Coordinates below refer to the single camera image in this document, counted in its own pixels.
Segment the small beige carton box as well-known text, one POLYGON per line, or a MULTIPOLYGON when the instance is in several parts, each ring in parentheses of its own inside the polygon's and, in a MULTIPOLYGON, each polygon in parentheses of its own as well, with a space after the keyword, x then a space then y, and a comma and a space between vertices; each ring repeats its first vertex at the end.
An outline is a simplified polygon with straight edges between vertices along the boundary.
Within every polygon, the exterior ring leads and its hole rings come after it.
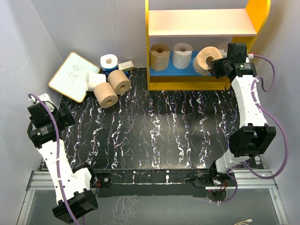
POLYGON ((119 68, 119 70, 122 70, 122 71, 131 71, 131 70, 134 70, 134 65, 133 65, 132 61, 130 60, 130 61, 126 61, 123 63, 119 63, 118 68, 119 68))

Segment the yellow shelf unit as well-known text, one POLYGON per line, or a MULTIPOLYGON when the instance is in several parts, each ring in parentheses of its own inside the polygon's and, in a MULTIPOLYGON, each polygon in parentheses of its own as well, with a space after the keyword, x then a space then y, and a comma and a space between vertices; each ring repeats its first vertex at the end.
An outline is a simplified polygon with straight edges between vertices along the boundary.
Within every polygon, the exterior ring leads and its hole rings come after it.
POLYGON ((205 47, 218 48, 224 43, 243 43, 251 51, 270 12, 270 1, 250 0, 240 9, 145 10, 148 90, 228 90, 226 76, 203 76, 193 68, 195 56, 205 47), (169 47, 167 69, 150 67, 150 48, 162 43, 169 47), (193 53, 186 69, 173 66, 173 48, 178 43, 192 46, 193 53))

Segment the brown roll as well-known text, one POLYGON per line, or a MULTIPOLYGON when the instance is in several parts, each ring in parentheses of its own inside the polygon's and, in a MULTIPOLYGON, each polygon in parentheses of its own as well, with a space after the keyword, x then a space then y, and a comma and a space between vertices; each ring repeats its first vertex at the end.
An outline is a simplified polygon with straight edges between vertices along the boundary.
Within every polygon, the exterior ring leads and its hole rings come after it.
POLYGON ((150 67, 155 71, 167 69, 169 64, 170 49, 167 45, 158 43, 150 48, 150 67))
POLYGON ((214 61, 222 58, 221 52, 213 46, 203 48, 193 60, 193 68, 195 71, 203 76, 210 74, 209 70, 212 69, 211 64, 207 63, 207 60, 214 61))
POLYGON ((124 94, 131 87, 131 82, 122 70, 112 71, 109 74, 107 81, 117 95, 124 94))
POLYGON ((96 86, 94 94, 102 108, 111 107, 118 102, 118 96, 108 82, 104 82, 96 86))

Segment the brown roll front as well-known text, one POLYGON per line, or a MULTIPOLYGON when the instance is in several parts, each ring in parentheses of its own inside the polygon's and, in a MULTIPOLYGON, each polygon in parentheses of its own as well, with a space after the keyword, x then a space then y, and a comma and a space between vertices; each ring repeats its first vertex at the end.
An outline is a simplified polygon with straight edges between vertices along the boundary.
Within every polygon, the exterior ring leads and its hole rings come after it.
POLYGON ((155 71, 167 69, 169 64, 170 49, 167 45, 158 43, 150 48, 150 67, 155 71))

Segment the blue box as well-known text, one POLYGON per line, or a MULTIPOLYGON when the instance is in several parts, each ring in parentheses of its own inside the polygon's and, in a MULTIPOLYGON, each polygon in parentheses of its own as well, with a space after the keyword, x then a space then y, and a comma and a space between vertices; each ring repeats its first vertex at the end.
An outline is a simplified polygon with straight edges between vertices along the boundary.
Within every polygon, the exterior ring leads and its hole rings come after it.
POLYGON ((113 67, 113 68, 102 68, 103 73, 104 73, 106 76, 108 76, 112 71, 118 70, 118 69, 119 69, 118 66, 115 66, 115 67, 113 67))

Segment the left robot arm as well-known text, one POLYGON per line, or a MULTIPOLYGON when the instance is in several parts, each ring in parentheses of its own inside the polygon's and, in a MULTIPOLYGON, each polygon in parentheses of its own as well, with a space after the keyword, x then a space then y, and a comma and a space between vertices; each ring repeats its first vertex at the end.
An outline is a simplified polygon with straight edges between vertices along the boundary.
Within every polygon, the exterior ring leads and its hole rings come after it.
POLYGON ((57 108, 51 101, 35 101, 27 109, 31 114, 27 134, 45 161, 55 188, 57 206, 52 212, 71 224, 98 208, 90 189, 97 176, 87 164, 73 170, 68 162, 61 132, 75 120, 66 104, 57 108))

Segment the small whiteboard wooden frame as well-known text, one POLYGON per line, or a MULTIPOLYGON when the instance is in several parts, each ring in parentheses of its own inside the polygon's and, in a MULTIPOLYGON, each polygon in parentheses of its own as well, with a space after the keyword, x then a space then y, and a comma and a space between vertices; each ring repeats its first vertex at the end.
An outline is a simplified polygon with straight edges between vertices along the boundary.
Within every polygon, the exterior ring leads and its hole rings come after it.
POLYGON ((71 52, 51 78, 48 86, 64 96, 81 103, 88 89, 88 73, 100 68, 75 52, 71 52))

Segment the white roll on blue box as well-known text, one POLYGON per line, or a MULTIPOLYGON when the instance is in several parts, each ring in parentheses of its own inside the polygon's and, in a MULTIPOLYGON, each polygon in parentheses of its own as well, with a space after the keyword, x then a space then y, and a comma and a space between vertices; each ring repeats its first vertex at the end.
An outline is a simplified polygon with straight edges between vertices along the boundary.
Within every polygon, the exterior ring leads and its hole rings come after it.
POLYGON ((106 54, 100 57, 100 65, 104 70, 116 68, 118 66, 118 58, 114 54, 106 54))

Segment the white dotted paper roll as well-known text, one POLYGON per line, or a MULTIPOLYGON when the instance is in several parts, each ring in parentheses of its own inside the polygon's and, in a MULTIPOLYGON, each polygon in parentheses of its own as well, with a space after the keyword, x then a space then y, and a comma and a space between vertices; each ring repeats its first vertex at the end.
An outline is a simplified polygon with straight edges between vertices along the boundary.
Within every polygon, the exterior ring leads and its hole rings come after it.
POLYGON ((220 44, 217 48, 221 52, 222 57, 226 58, 228 52, 228 43, 220 44))

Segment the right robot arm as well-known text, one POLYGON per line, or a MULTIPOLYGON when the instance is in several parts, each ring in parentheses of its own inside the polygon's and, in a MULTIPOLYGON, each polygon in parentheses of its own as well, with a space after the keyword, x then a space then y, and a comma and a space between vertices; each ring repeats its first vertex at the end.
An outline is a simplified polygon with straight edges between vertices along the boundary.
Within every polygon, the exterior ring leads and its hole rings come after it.
POLYGON ((229 43, 227 56, 214 60, 211 71, 216 78, 229 78, 240 114, 240 128, 229 137, 228 150, 210 167, 207 179, 212 185, 220 186, 228 178, 229 169, 263 154, 277 132, 257 107, 260 102, 256 90, 257 72, 248 58, 246 44, 229 43))

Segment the white roll lying sideways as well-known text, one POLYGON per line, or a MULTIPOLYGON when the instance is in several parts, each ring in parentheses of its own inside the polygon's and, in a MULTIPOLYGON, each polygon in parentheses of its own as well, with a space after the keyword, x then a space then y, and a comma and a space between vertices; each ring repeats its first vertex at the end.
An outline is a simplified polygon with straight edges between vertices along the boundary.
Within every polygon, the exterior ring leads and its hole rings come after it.
POLYGON ((86 91, 93 91, 99 84, 106 82, 105 74, 87 73, 86 91))

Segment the aluminium rail frame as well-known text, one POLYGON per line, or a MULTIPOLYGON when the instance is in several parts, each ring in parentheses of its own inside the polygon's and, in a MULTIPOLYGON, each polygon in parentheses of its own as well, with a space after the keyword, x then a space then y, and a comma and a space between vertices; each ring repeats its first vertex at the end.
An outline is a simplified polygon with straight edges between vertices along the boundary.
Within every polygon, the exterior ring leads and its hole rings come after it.
POLYGON ((88 163, 101 184, 99 208, 82 225, 108 224, 109 199, 191 195, 205 199, 188 176, 205 172, 227 149, 239 128, 233 89, 225 91, 147 91, 141 81, 102 109, 93 93, 77 103, 62 96, 75 124, 63 132, 72 168, 88 163))

